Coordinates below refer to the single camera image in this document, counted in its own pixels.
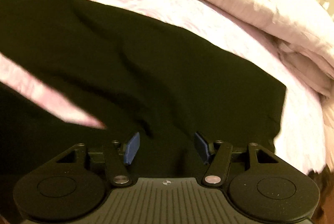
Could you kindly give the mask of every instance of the silver bolt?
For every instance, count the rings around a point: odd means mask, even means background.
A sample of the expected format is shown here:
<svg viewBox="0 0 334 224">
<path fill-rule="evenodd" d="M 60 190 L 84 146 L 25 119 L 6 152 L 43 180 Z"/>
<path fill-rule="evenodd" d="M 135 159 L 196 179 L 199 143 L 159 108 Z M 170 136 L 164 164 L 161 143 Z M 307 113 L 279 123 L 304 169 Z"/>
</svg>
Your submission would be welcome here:
<svg viewBox="0 0 334 224">
<path fill-rule="evenodd" d="M 215 175 L 209 175 L 205 177 L 205 181 L 209 184 L 217 184 L 221 181 L 220 177 Z"/>
<path fill-rule="evenodd" d="M 119 175 L 114 177 L 114 182 L 117 184 L 125 184 L 129 181 L 130 179 L 128 178 L 128 176 L 124 176 L 124 175 Z"/>
</svg>

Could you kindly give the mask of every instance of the patterned bedsheet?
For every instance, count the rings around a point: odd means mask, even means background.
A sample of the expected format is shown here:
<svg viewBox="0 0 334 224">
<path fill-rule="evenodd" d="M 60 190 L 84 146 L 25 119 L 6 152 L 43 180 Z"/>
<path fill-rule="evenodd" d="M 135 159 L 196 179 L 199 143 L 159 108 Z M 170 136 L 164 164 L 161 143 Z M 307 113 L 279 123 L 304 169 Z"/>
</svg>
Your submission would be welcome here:
<svg viewBox="0 0 334 224">
<path fill-rule="evenodd" d="M 304 173 L 323 168 L 325 144 L 318 94 L 280 62 L 271 36 L 204 0 L 93 1 L 186 28 L 216 46 L 250 60 L 284 83 L 287 95 L 281 132 L 275 139 L 276 154 Z M 0 81 L 64 121 L 103 127 L 97 119 L 1 54 Z"/>
</svg>

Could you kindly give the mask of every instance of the pink bed sheet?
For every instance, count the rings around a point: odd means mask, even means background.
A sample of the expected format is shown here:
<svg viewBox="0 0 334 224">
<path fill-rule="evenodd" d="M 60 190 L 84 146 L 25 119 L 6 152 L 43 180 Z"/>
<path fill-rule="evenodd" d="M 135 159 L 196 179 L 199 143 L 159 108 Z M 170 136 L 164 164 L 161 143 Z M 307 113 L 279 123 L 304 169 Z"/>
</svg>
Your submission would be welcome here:
<svg viewBox="0 0 334 224">
<path fill-rule="evenodd" d="M 318 94 L 280 62 L 271 36 L 203 0 L 93 1 L 186 28 L 216 46 L 250 60 L 284 83 L 287 95 L 281 132 L 275 139 L 276 154 L 304 173 L 323 168 L 325 142 Z M 97 119 L 1 54 L 0 81 L 64 121 L 103 127 Z"/>
</svg>

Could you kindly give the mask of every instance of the white bedding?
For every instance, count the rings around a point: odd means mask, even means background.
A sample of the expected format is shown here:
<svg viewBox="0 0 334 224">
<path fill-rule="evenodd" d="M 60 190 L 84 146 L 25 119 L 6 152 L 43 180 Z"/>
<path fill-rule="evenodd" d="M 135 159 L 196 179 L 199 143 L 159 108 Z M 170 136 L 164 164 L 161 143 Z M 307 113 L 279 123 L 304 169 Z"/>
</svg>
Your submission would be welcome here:
<svg viewBox="0 0 334 224">
<path fill-rule="evenodd" d="M 118 6 L 184 27 L 222 49 L 244 57 L 287 86 L 281 132 L 276 154 L 300 171 L 320 171 L 325 164 L 323 118 L 317 93 L 296 78 L 279 60 L 278 48 L 267 33 L 246 24 L 204 0 L 93 0 Z M 209 0 L 219 7 L 233 5 L 238 18 L 248 16 L 264 29 L 273 15 L 254 0 Z M 65 121 L 103 127 L 96 119 L 73 106 L 19 66 L 0 56 L 0 81 Z"/>
</svg>

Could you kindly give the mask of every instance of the dark fabric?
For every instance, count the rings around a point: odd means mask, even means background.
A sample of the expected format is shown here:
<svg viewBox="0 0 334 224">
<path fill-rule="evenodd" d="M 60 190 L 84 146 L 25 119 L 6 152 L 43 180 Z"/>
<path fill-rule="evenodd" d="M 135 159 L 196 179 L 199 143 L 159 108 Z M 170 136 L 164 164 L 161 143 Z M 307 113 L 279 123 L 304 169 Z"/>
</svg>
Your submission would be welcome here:
<svg viewBox="0 0 334 224">
<path fill-rule="evenodd" d="M 203 175 L 196 131 L 274 151 L 286 88 L 253 63 L 183 28 L 88 0 L 0 0 L 0 8 L 0 52 L 107 127 L 63 123 L 9 97 L 0 103 L 3 174 L 28 172 L 70 143 L 135 132 L 141 144 L 129 171 L 142 177 Z"/>
</svg>

